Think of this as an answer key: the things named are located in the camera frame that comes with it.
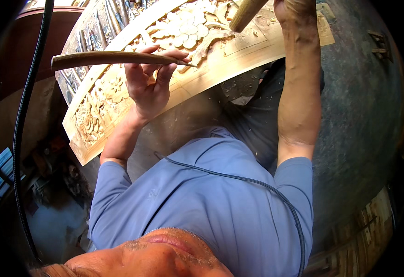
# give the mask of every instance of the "carved wooden panel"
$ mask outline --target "carved wooden panel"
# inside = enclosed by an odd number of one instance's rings
[[[175,47],[189,52],[190,63],[198,68],[178,66],[165,111],[222,81],[285,56],[272,1],[241,33],[228,27],[237,9],[225,0],[159,1],[130,22],[105,50],[135,51],[157,43],[158,51]],[[318,26],[321,45],[334,43],[323,16]],[[93,66],[73,98],[63,125],[82,164],[103,150],[106,138],[132,105],[124,83],[122,64]]]

